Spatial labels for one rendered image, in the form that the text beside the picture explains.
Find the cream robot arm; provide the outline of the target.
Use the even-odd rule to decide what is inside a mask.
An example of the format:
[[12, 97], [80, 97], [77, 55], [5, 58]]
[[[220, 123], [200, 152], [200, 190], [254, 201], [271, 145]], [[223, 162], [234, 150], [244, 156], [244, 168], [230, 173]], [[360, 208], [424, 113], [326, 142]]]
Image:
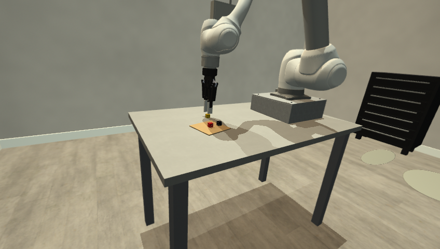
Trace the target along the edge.
[[[230, 53], [237, 47], [241, 24], [252, 1], [239, 0], [230, 15], [204, 21], [200, 36], [201, 66], [219, 67], [220, 54]], [[311, 99], [304, 94], [305, 88], [329, 90], [341, 85], [347, 75], [345, 63], [329, 43], [328, 0], [301, 1], [306, 49], [290, 50], [285, 55], [278, 89], [270, 93], [290, 101]]]

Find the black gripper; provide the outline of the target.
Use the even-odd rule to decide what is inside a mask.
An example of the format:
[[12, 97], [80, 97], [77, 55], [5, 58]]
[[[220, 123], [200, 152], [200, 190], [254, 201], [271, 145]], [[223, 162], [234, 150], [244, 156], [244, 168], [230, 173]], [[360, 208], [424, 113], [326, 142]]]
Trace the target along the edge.
[[204, 112], [207, 114], [212, 114], [213, 101], [216, 98], [216, 91], [218, 83], [215, 82], [215, 76], [217, 76], [216, 68], [204, 68], [202, 69], [202, 74], [204, 79], [201, 80], [202, 83], [202, 98], [204, 98]]

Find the tan square mat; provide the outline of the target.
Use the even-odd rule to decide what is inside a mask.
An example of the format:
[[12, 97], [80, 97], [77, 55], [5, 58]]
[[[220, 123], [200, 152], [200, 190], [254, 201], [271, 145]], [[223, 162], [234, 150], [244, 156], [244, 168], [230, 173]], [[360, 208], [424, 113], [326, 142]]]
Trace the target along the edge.
[[[213, 123], [213, 127], [209, 128], [208, 127], [208, 122], [212, 122]], [[194, 129], [196, 129], [196, 130], [198, 130], [198, 131], [200, 131], [200, 132], [202, 132], [202, 133], [204, 133], [206, 135], [213, 135], [213, 134], [220, 133], [220, 132], [223, 132], [223, 131], [231, 129], [230, 127], [227, 127], [227, 126], [224, 126], [224, 125], [218, 126], [218, 125], [216, 125], [216, 122], [212, 121], [212, 120], [206, 121], [206, 122], [197, 123], [197, 124], [193, 124], [193, 125], [190, 125], [190, 127], [194, 128]]]

